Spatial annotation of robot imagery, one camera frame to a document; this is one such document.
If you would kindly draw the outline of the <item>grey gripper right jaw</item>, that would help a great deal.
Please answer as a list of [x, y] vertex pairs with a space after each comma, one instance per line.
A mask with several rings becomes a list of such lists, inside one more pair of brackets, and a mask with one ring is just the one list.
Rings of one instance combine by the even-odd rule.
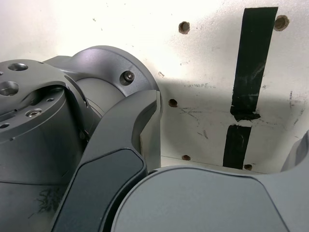
[[234, 174], [194, 166], [161, 168], [124, 198], [113, 232], [306, 232], [309, 136], [283, 172]]

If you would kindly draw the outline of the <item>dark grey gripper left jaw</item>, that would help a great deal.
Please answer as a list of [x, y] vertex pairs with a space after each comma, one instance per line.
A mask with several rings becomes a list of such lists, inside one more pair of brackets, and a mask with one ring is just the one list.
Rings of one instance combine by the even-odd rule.
[[101, 118], [71, 179], [52, 225], [54, 232], [109, 232], [128, 192], [147, 176], [140, 134], [160, 93], [138, 91]]

